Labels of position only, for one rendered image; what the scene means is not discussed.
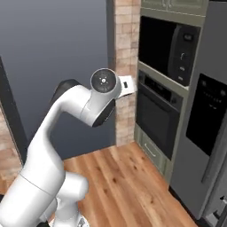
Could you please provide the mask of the grey fridge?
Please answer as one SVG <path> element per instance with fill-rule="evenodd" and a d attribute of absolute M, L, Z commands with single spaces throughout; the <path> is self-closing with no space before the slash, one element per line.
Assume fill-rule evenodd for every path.
<path fill-rule="evenodd" d="M 227 227 L 227 128 L 214 172 L 201 182 L 225 118 L 227 0 L 210 0 L 170 183 L 192 216 L 210 227 Z"/>

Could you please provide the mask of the green wall cupboards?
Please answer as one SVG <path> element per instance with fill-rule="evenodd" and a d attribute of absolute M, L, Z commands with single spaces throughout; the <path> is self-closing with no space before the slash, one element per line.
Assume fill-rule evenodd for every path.
<path fill-rule="evenodd" d="M 141 0 L 141 13 L 173 12 L 204 17 L 208 0 Z"/>

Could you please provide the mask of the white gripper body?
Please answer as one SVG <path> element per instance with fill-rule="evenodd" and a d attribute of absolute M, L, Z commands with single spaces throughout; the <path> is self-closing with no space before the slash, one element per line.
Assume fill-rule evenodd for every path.
<path fill-rule="evenodd" d="M 129 77 L 129 91 L 131 94 L 137 92 L 137 80 L 132 76 Z"/>

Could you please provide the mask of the black microwave oven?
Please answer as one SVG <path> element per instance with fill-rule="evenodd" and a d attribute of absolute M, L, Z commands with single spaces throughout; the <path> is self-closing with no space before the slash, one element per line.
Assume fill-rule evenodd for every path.
<path fill-rule="evenodd" d="M 188 86 L 199 36 L 199 27 L 142 16 L 138 59 L 183 86 Z"/>

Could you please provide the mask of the black built-in oven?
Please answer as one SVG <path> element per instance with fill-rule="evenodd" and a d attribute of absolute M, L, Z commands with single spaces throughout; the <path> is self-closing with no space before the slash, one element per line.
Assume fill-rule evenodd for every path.
<path fill-rule="evenodd" d="M 183 98 L 139 70 L 137 119 L 140 129 L 171 159 Z"/>

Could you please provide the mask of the green drawer front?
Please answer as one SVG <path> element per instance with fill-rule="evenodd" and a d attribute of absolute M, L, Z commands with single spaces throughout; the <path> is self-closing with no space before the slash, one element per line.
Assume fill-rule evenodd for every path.
<path fill-rule="evenodd" d="M 145 152 L 154 166 L 160 171 L 166 182 L 170 182 L 172 173 L 171 161 L 164 155 L 158 146 L 136 124 L 134 138 L 141 149 Z"/>

